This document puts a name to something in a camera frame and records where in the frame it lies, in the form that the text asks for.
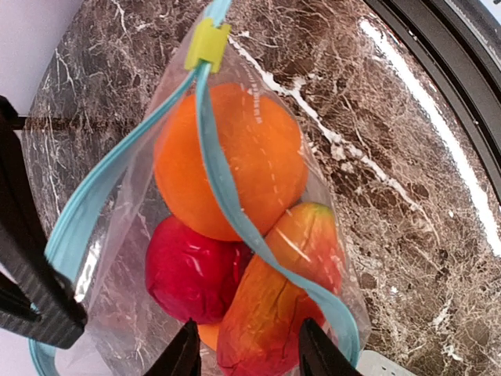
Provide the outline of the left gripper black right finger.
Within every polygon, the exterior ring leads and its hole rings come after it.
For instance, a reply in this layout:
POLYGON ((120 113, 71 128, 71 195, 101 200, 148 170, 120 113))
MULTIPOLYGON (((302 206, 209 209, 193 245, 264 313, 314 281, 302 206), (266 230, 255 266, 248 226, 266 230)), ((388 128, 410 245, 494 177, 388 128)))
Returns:
POLYGON ((360 376, 312 318, 301 325, 298 348, 301 376, 360 376))

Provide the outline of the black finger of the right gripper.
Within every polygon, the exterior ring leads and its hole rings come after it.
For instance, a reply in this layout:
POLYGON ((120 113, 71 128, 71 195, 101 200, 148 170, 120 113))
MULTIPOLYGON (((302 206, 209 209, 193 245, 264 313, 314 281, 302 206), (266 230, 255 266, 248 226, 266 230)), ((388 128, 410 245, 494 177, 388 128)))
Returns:
POLYGON ((1 98, 1 327, 56 348, 83 334, 86 313, 69 280, 44 255, 42 229, 14 128, 18 113, 1 98))

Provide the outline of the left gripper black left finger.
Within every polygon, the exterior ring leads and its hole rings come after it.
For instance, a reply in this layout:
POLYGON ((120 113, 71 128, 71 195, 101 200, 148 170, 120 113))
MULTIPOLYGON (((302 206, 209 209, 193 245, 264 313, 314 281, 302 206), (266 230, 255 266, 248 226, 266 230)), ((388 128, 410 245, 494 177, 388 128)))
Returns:
POLYGON ((196 322, 189 319, 146 376, 201 376, 200 336, 196 322))

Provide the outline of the orange fake fruit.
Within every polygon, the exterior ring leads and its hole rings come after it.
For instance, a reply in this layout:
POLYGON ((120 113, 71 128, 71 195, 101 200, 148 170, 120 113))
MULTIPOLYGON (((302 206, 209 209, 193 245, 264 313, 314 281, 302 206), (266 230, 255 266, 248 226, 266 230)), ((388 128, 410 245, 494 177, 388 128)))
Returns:
MULTIPOLYGON (((210 95, 240 205, 260 233, 267 233, 305 191, 308 169, 300 154, 300 129, 276 101, 237 83, 217 85, 210 95)), ((239 240, 207 180, 193 95, 180 103, 161 136, 154 178, 171 213, 205 237, 239 240)))
POLYGON ((220 323, 197 325, 200 340, 215 352, 217 351, 219 328, 220 323))

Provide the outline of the red fake apple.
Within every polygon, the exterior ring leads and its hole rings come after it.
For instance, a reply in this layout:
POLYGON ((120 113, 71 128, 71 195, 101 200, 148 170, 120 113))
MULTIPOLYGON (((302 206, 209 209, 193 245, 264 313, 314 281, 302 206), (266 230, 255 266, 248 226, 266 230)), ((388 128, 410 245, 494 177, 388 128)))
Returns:
POLYGON ((214 240, 175 216, 155 229, 146 251, 146 289, 169 316, 215 324, 230 307, 253 252, 214 240))

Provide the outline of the clear zip top bag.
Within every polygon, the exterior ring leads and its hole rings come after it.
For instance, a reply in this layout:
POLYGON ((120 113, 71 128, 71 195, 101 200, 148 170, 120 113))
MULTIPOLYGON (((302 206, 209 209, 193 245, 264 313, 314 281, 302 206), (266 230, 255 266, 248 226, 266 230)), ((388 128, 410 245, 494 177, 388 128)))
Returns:
POLYGON ((40 375, 299 375, 306 320, 353 371, 369 318, 296 117, 228 44, 230 2, 198 16, 143 121, 74 191, 46 256, 88 321, 40 375))

